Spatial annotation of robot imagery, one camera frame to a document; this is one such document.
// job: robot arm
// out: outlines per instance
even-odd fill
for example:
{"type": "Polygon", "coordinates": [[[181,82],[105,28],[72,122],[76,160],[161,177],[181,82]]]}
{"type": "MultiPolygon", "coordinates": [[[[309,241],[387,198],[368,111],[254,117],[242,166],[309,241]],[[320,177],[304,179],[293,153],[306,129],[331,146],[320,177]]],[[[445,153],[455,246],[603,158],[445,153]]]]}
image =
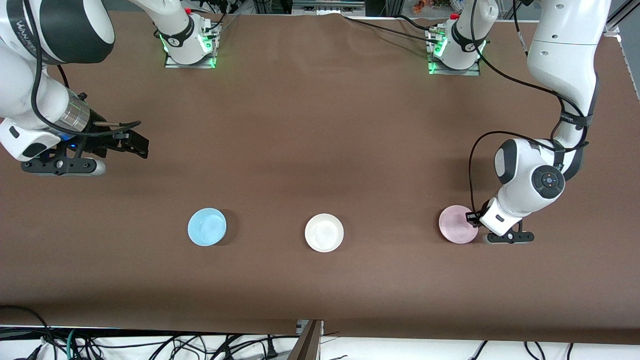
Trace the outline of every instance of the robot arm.
{"type": "Polygon", "coordinates": [[[563,101],[553,143],[524,139],[502,144],[494,158],[502,183],[481,211],[479,221],[497,236],[507,236],[523,217],[543,209],[564,191],[582,164],[587,130],[598,93],[593,57],[611,0],[541,0],[542,18],[527,57],[529,71],[540,83],[577,105],[563,101]]]}
{"type": "MultiPolygon", "coordinates": [[[[154,21],[165,51],[175,62],[196,63],[212,51],[211,45],[207,46],[212,34],[211,21],[195,13],[187,14],[179,0],[131,2],[143,8],[154,21]]],[[[75,150],[77,144],[70,133],[105,132],[108,126],[113,126],[94,125],[98,121],[107,123],[89,109],[84,97],[51,79],[46,67],[38,69],[37,46],[41,48],[43,64],[98,63],[111,52],[114,41],[113,27],[101,0],[0,0],[0,117],[4,117],[0,123],[0,142],[14,158],[32,160],[61,142],[75,150]],[[26,4],[31,9],[39,41],[34,38],[26,4]],[[42,74],[36,98],[39,112],[70,133],[48,126],[33,111],[31,91],[36,72],[42,74]]],[[[147,140],[132,131],[107,136],[99,144],[90,143],[102,149],[92,151],[102,157],[106,149],[132,151],[144,158],[147,155],[147,140]]]]}

